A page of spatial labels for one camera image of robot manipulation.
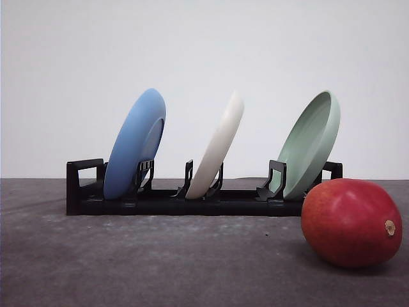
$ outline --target white backdrop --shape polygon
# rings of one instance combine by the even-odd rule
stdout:
[[[156,177],[196,168],[230,94],[246,109],[227,177],[267,176],[325,89],[341,104],[332,161],[409,178],[409,1],[3,0],[1,175],[62,178],[109,158],[129,109],[167,105]]]

